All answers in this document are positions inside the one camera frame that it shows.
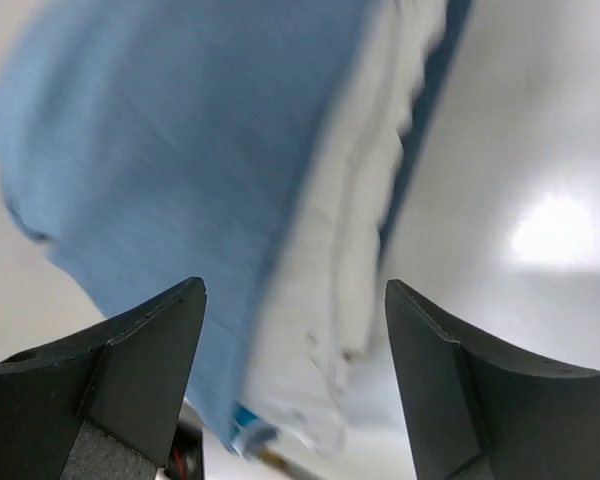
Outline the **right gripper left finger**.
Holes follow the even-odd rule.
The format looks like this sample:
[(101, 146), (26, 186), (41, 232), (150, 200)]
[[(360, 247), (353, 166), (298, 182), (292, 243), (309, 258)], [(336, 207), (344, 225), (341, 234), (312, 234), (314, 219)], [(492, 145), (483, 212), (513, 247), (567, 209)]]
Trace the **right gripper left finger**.
[(190, 278), (0, 362), (0, 479), (201, 478), (178, 423), (205, 306)]

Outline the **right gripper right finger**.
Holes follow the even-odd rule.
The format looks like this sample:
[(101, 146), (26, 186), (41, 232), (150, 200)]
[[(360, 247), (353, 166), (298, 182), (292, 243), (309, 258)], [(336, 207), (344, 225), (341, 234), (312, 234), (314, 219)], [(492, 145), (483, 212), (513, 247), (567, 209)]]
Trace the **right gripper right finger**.
[(420, 479), (600, 479), (600, 371), (489, 334), (399, 280), (385, 312)]

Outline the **white pillow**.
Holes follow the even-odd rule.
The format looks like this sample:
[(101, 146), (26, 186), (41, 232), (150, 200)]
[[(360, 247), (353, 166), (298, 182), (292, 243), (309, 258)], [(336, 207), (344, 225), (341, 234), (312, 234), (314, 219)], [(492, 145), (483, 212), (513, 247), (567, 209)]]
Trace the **white pillow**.
[(375, 314), (400, 137), (448, 10), (445, 1), (372, 5), (263, 299), (242, 405), (316, 451), (343, 442), (350, 364)]

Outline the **blue pillowcase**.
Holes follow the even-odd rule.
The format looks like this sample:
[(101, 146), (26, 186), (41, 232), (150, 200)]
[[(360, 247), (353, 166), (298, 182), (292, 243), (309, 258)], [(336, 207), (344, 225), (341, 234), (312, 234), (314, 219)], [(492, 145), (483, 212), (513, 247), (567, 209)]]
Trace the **blue pillowcase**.
[[(202, 278), (185, 397), (231, 451), (268, 283), (375, 2), (47, 1), (0, 74), (12, 221), (108, 317)], [(445, 2), (400, 137), (375, 314), (378, 270), (470, 8)]]

